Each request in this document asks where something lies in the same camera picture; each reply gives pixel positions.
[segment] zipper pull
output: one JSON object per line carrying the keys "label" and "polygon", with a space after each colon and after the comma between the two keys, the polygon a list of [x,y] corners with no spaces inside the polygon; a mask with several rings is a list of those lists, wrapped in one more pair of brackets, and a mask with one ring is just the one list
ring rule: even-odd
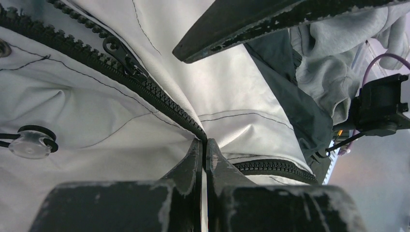
{"label": "zipper pull", "polygon": [[104,51],[112,55],[124,66],[125,73],[143,83],[149,78],[148,72],[140,65],[132,53],[115,36],[108,36],[102,43]]}

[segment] dark gray fabric panel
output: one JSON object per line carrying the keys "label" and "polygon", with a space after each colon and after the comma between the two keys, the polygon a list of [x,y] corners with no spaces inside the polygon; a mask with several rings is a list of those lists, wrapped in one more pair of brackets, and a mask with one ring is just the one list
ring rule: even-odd
{"label": "dark gray fabric panel", "polygon": [[288,32],[269,34],[245,47],[289,118],[309,164],[316,151],[329,146],[333,121],[294,84],[295,66],[300,58],[294,57]]}

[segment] black zipper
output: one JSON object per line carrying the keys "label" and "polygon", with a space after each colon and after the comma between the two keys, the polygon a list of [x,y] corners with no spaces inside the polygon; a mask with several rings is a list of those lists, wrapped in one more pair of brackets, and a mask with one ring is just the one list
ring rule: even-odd
{"label": "black zipper", "polygon": [[[47,1],[53,4],[55,8],[61,9],[64,14],[70,15],[78,23],[84,24],[93,33],[98,33],[100,38],[110,39],[110,41],[104,42],[110,43],[110,48],[113,51],[121,48],[124,52],[129,53],[118,39],[114,43],[112,40],[113,35],[96,23],[88,20],[61,1]],[[72,35],[65,36],[62,30],[56,32],[55,28],[51,25],[45,27],[41,21],[32,21],[28,15],[19,15],[16,8],[9,8],[6,11],[1,4],[0,26],[53,48],[125,85],[181,127],[191,131],[198,139],[203,142],[207,141],[206,134],[202,128],[178,104],[168,97],[134,57],[129,56],[128,63],[123,63],[124,60],[116,56],[114,57],[119,60],[114,60],[98,50],[92,49],[89,45],[84,46],[81,40],[75,41]]]}
{"label": "black zipper", "polygon": [[244,175],[277,175],[311,185],[318,183],[314,175],[287,160],[260,159],[236,163],[234,166]]}
{"label": "black zipper", "polygon": [[[92,49],[89,45],[84,46],[81,40],[75,41],[72,35],[65,36],[62,30],[55,31],[51,25],[45,27],[41,21],[32,21],[28,15],[19,15],[16,8],[9,8],[6,11],[1,4],[0,27],[55,49],[128,87],[174,122],[195,134],[206,147],[207,137],[202,128],[168,97],[118,38],[63,2],[59,0],[47,0],[47,2],[78,23],[84,24],[93,33],[98,33],[99,37],[104,39],[104,50],[116,60]],[[309,184],[317,183],[315,176],[298,169],[292,162],[285,160],[255,160],[234,165],[245,175],[274,174]]]}

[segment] gray hoodie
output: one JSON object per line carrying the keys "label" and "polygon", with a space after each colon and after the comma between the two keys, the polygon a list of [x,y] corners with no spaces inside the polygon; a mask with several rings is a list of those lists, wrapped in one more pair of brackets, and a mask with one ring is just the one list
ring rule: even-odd
{"label": "gray hoodie", "polygon": [[[406,58],[409,41],[405,34],[410,3],[350,14],[291,29],[292,46],[302,57],[296,72],[298,86],[333,119],[334,124],[348,117],[351,99],[362,76],[351,65],[358,46],[375,38],[387,49]],[[380,66],[397,70],[401,63],[382,58]]]}

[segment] black bracket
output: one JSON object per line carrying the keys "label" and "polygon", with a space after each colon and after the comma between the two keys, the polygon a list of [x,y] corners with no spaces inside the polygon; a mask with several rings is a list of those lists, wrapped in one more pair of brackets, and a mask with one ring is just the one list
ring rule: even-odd
{"label": "black bracket", "polygon": [[334,130],[357,129],[367,136],[383,137],[410,129],[410,119],[403,114],[409,106],[401,102],[401,83],[408,79],[408,75],[395,74],[365,84],[351,102],[348,120]]}

